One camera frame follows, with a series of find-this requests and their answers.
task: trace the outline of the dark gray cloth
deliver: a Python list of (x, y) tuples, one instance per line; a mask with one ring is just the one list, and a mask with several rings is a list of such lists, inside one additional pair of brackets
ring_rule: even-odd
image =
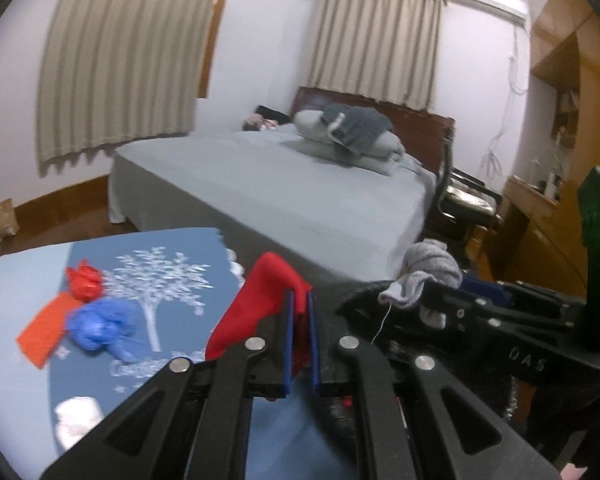
[(336, 150), (341, 150), (338, 147), (341, 145), (354, 156), (367, 152), (382, 133), (394, 128), (391, 121), (374, 108), (343, 104), (325, 106), (321, 120), (327, 125)]

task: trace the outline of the plastic bag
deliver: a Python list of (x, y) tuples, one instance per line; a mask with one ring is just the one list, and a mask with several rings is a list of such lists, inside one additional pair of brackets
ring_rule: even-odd
[(103, 348), (125, 363), (136, 360), (137, 342), (129, 339), (136, 331), (133, 307), (125, 300), (101, 298), (67, 314), (64, 327), (84, 350)]
[(76, 269), (67, 267), (66, 277), (69, 290), (76, 300), (89, 303), (102, 296), (102, 275), (98, 269), (91, 267), (87, 260), (82, 260)]
[(11, 198), (0, 202), (0, 238), (13, 236), (20, 229)]

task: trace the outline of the red plastic bag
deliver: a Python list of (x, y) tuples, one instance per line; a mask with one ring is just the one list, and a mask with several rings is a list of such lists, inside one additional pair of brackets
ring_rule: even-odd
[(87, 260), (82, 260), (77, 269), (67, 267), (66, 277), (69, 280), (69, 290), (76, 300), (89, 303), (102, 296), (102, 275)]

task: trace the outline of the curtain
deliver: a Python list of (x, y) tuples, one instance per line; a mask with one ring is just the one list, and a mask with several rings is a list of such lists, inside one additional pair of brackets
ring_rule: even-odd
[(188, 132), (214, 0), (59, 0), (38, 90), (38, 158)]
[(320, 0), (306, 86), (427, 108), (443, 0)]

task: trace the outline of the blue plastic bag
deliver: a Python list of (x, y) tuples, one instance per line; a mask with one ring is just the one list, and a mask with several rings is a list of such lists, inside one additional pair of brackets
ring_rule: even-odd
[(80, 348), (106, 348), (116, 359), (131, 363), (136, 361), (136, 345), (129, 339), (136, 331), (132, 314), (128, 301), (100, 298), (67, 314), (64, 327)]

